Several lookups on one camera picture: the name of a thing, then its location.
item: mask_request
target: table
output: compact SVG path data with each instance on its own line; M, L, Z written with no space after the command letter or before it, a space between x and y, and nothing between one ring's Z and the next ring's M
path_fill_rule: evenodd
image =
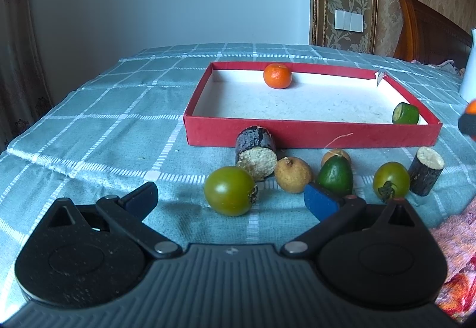
M302 195L287 194L274 178L259 184L260 199L239 218L215 213L202 185L218 167L234 164L232 148L187 145L182 114L210 61L308 62L384 70L443 122L435 145L446 166L431 194L408 200L429 227L460 213L476 192L476 143L458 131L466 103L460 79L424 65L306 45L200 44L150 48L121 59L70 93L0 155L0 321L23 303L13 264L28 236L58 197L89 204L122 196L155 181L159 204L145 223L183 247L189 242L274 243L277 248L318 221ZM315 171L325 150L286 150ZM377 168L409 167L416 148L349 150L355 190L379 203Z

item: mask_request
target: mandarin orange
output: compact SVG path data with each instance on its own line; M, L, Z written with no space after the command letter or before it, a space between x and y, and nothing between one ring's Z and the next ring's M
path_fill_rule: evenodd
M266 85L274 89L287 88L293 79L291 71L283 64L270 64L263 71Z
M465 109L465 113L468 113L470 115L476 114L476 100L471 101Z

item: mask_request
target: metal screw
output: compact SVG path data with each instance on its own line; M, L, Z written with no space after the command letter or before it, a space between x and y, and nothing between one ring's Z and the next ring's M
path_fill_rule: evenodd
M155 244L154 249L160 254L173 253L179 248L179 246L172 241L162 241Z
M308 244L302 241L291 241L284 245L284 249L290 254L304 253L308 249Z

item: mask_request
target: pink blanket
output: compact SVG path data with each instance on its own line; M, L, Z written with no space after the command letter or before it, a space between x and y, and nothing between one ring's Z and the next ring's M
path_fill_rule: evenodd
M448 263L447 281L436 303L463 322L476 310L476 198L463 213L451 216L431 233Z

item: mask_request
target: light switch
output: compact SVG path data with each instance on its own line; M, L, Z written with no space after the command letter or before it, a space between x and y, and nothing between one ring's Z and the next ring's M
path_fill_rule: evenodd
M334 28L362 33L364 31L364 16L353 12L336 10Z
M344 15L345 11L343 10L336 10L336 18L334 21L334 28L338 30L344 29Z
M364 32L364 16L362 14L351 13L350 18L350 31L351 32Z

